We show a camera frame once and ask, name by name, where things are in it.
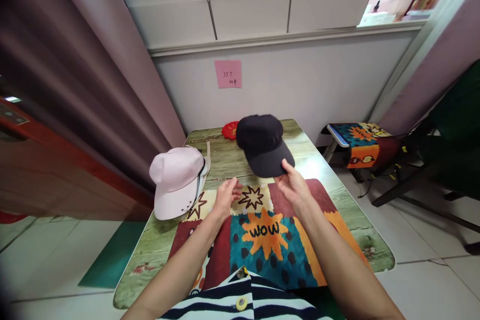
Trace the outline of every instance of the hand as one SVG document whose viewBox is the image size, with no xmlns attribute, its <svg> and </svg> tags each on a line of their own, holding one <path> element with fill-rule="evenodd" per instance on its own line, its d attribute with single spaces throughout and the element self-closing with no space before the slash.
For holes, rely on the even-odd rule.
<svg viewBox="0 0 480 320">
<path fill-rule="evenodd" d="M 211 210 L 220 216 L 222 222 L 230 216 L 230 206 L 235 201 L 240 199 L 240 189 L 243 187 L 236 177 L 223 182 L 216 190 L 215 204 Z"/>
<path fill-rule="evenodd" d="M 312 198 L 309 186 L 300 173 L 283 159 L 281 165 L 287 172 L 282 176 L 274 177 L 275 183 L 283 196 L 293 207 Z"/>
</svg>

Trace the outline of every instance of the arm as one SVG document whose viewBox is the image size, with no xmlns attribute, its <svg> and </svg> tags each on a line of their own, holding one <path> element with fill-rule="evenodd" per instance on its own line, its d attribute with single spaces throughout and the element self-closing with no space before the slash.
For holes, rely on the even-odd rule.
<svg viewBox="0 0 480 320">
<path fill-rule="evenodd" d="M 240 198 L 241 188 L 235 177 L 218 188 L 211 212 L 148 283 L 122 320 L 157 319 L 189 295 L 210 247 L 230 215 L 232 201 Z"/>
<path fill-rule="evenodd" d="M 325 218 L 300 173 L 285 159 L 286 175 L 275 178 L 308 235 L 328 287 L 347 319 L 402 319 L 374 273 Z"/>
</svg>

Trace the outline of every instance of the curtain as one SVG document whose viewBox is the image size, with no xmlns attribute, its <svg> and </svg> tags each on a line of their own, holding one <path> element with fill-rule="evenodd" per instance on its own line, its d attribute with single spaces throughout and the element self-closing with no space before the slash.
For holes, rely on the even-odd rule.
<svg viewBox="0 0 480 320">
<path fill-rule="evenodd" d="M 2 0 L 0 11 L 0 75 L 23 108 L 153 192 L 152 159 L 185 133 L 124 1 Z"/>
<path fill-rule="evenodd" d="M 378 124 L 407 133 L 480 59 L 479 0 L 465 0 Z"/>
</svg>

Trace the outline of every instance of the pink sticky note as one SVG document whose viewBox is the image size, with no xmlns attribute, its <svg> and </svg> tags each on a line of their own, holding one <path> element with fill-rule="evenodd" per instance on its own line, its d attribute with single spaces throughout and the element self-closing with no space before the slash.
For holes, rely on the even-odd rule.
<svg viewBox="0 0 480 320">
<path fill-rule="evenodd" d="M 242 62 L 240 60 L 216 60 L 215 71 L 220 89 L 242 88 Z"/>
</svg>

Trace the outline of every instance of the striped shirt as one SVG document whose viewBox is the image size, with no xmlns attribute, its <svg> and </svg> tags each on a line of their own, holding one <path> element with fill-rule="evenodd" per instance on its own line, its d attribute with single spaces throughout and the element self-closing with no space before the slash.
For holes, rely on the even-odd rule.
<svg viewBox="0 0 480 320">
<path fill-rule="evenodd" d="M 331 319 L 322 311 L 244 267 L 219 286 L 200 291 L 161 319 Z"/>
</svg>

